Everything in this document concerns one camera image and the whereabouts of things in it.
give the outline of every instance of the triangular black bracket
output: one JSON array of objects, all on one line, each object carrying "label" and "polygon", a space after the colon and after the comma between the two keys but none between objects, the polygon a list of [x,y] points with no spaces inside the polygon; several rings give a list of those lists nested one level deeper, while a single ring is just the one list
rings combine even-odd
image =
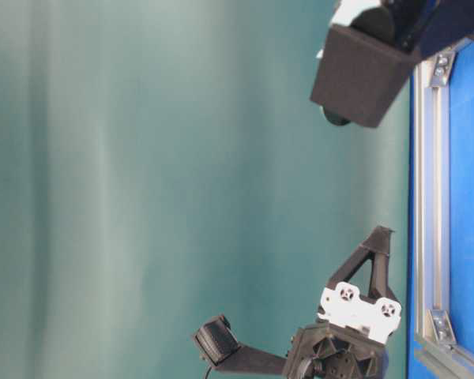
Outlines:
[{"label": "triangular black bracket", "polygon": [[338,283],[348,283],[367,261],[371,261],[372,273],[368,296],[361,297],[370,302],[380,298],[397,301],[388,285],[389,243],[392,233],[393,231],[387,227],[376,227],[371,235],[359,244],[349,259],[330,277],[326,286],[335,290]]}]

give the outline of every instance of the teal backdrop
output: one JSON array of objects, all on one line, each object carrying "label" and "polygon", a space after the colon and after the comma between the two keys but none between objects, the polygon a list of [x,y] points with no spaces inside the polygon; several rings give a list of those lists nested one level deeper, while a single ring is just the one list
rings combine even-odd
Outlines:
[{"label": "teal backdrop", "polygon": [[408,91],[376,130],[322,118],[332,10],[0,0],[0,378],[200,378],[218,313],[282,355],[376,224],[405,305]]}]

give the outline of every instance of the white part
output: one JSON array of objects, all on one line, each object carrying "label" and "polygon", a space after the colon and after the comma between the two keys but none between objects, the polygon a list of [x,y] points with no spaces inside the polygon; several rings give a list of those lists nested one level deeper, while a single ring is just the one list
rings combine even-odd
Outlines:
[{"label": "white part", "polygon": [[389,298],[380,298],[375,304],[364,302],[360,289],[345,282],[338,283],[335,291],[325,288],[320,303],[325,311],[325,314],[318,313],[320,319],[341,328],[356,329],[370,340],[383,344],[401,323],[400,303]]},{"label": "white part", "polygon": [[360,14],[381,5],[381,0],[342,0],[333,15],[331,24],[350,26]]}]

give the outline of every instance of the blue panel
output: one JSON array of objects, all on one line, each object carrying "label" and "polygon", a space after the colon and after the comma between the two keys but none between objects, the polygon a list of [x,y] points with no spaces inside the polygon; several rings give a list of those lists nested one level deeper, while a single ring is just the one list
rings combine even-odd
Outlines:
[{"label": "blue panel", "polygon": [[451,316],[459,343],[474,353],[474,43],[451,81]]}]

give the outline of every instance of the aluminum frame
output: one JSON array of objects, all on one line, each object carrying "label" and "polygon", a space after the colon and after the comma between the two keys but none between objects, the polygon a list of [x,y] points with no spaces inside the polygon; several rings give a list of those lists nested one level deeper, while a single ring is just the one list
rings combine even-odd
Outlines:
[{"label": "aluminum frame", "polygon": [[432,86],[439,55],[457,53],[464,39],[416,67],[414,74],[415,356],[440,378],[474,378],[474,355],[437,341],[431,310],[450,313],[450,84]]}]

